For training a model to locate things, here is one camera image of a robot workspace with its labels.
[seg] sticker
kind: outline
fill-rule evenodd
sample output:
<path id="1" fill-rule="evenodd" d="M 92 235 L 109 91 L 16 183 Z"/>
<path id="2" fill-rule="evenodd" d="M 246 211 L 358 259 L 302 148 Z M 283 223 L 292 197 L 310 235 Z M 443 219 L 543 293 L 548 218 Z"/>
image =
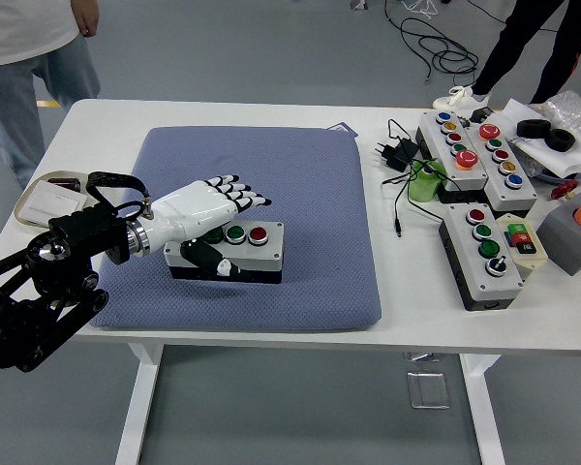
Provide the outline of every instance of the sticker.
<path id="1" fill-rule="evenodd" d="M 346 131 L 347 133 L 351 133 L 354 138 L 358 136 L 358 133 L 356 133 L 353 129 L 349 127 L 347 123 L 344 122 L 335 124 L 327 129 L 331 129 L 332 131 Z"/>

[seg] black pants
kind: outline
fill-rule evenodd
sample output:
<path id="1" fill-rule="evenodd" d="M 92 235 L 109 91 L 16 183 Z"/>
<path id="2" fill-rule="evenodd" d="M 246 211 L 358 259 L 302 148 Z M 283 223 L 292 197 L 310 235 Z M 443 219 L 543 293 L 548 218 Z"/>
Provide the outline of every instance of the black pants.
<path id="1" fill-rule="evenodd" d="M 473 86 L 475 94 L 488 94 L 516 64 L 523 48 L 564 0 L 518 0 L 505 29 Z M 569 0 L 555 38 L 551 58 L 542 70 L 532 104 L 541 104 L 560 92 L 581 54 L 581 0 Z"/>

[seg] white t-shirt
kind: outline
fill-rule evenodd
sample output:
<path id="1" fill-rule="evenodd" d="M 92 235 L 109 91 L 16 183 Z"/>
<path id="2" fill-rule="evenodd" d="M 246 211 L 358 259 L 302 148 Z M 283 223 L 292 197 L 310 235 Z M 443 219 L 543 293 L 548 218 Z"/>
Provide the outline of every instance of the white t-shirt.
<path id="1" fill-rule="evenodd" d="M 0 65 L 56 50 L 77 34 L 70 0 L 0 0 Z"/>

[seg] table leg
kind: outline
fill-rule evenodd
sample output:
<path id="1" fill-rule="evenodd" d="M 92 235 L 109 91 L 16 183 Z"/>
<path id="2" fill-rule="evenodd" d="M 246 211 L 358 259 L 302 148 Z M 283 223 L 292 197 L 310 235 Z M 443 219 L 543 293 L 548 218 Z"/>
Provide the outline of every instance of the table leg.
<path id="1" fill-rule="evenodd" d="M 129 346 L 139 358 L 139 368 L 125 419 L 123 436 L 116 455 L 116 465 L 138 465 L 148 412 L 164 350 L 164 344 L 130 344 Z"/>
<path id="2" fill-rule="evenodd" d="M 499 357 L 476 354 L 460 355 L 482 465 L 505 465 L 493 406 L 484 379 L 484 372 L 493 366 Z"/>

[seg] robotic arm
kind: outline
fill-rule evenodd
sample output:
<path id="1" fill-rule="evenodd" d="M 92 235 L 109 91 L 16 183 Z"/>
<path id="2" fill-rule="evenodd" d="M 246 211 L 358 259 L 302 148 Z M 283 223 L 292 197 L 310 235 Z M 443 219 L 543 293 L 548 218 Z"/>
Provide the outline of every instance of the robotic arm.
<path id="1" fill-rule="evenodd" d="M 48 232 L 0 261 L 0 276 L 18 268 L 0 287 L 0 368 L 33 370 L 104 309 L 108 294 L 97 289 L 99 275 L 90 261 L 102 252 L 113 263 L 122 264 L 131 255 L 154 253 L 168 241 L 183 242 L 188 246 L 181 249 L 192 263 L 210 272 L 249 279 L 199 241 L 237 213 L 271 204 L 237 180 L 232 175 L 196 181 L 151 203 L 137 178 L 91 173 L 86 189 L 99 203 L 50 220 Z M 98 186 L 136 188 L 143 200 L 115 207 Z M 138 211 L 119 216 L 128 206 L 138 206 Z M 29 279 L 39 297 L 13 299 L 13 293 Z"/>

